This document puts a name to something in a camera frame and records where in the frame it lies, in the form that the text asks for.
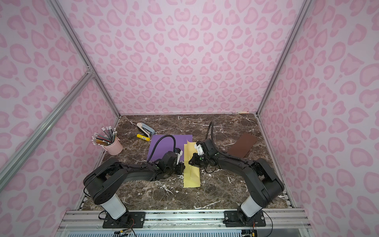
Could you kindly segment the purple paper sheet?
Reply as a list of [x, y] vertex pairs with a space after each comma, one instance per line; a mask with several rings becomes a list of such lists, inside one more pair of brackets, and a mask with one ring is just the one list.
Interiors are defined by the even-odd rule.
[[[154, 134], [151, 139], [149, 151], [147, 154], [147, 159], [150, 157], [156, 143], [160, 138], [162, 138], [163, 135], [157, 135]], [[173, 135], [173, 137], [176, 140], [176, 148], [181, 149], [184, 151], [184, 145], [187, 144], [187, 142], [192, 142], [192, 135]], [[151, 162], [156, 161], [158, 159], [161, 159], [168, 151], [173, 151], [173, 139], [170, 137], [164, 138], [159, 142], [157, 145], [155, 152], [151, 158]]]

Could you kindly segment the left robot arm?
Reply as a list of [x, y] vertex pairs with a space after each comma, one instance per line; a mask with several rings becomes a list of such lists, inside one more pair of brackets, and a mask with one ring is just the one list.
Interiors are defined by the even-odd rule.
[[110, 158], [88, 174], [83, 184], [96, 205], [100, 205], [114, 220], [124, 216], [128, 209], [117, 196], [121, 185], [129, 181], [158, 181], [172, 175], [183, 175], [185, 164], [175, 152], [167, 152], [163, 158], [141, 165], [129, 165]]

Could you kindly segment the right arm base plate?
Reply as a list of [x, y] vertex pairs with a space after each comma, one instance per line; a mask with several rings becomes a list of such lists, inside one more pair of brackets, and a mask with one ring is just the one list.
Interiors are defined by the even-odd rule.
[[266, 222], [263, 211], [258, 211], [252, 217], [247, 217], [240, 210], [224, 211], [223, 224], [226, 227], [265, 227]]

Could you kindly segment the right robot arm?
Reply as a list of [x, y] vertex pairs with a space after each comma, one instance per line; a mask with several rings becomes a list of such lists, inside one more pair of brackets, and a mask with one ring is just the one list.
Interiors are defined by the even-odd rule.
[[236, 217], [225, 223], [242, 226], [253, 224], [253, 218], [284, 191], [284, 185], [264, 159], [246, 160], [219, 151], [211, 139], [197, 142], [189, 164], [198, 168], [213, 166], [240, 175], [247, 186], [249, 197], [237, 209]]

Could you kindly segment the yellow paper sheet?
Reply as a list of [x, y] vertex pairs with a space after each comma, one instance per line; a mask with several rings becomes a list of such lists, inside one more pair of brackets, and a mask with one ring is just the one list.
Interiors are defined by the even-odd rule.
[[197, 154], [195, 145], [195, 142], [187, 142], [184, 145], [184, 188], [198, 188], [201, 186], [199, 168], [189, 164], [193, 154]]

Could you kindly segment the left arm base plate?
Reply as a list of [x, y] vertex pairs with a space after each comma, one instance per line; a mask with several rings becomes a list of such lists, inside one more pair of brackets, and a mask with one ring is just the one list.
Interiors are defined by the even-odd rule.
[[103, 229], [128, 229], [143, 228], [146, 218], [146, 212], [127, 211], [118, 219], [113, 219], [108, 213], [103, 222]]

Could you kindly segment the brown paper sheet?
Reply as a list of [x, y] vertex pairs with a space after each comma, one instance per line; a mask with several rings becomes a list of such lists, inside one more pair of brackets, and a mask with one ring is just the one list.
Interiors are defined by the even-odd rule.
[[242, 134], [228, 149], [227, 153], [238, 158], [244, 158], [256, 144], [257, 138], [249, 133]]

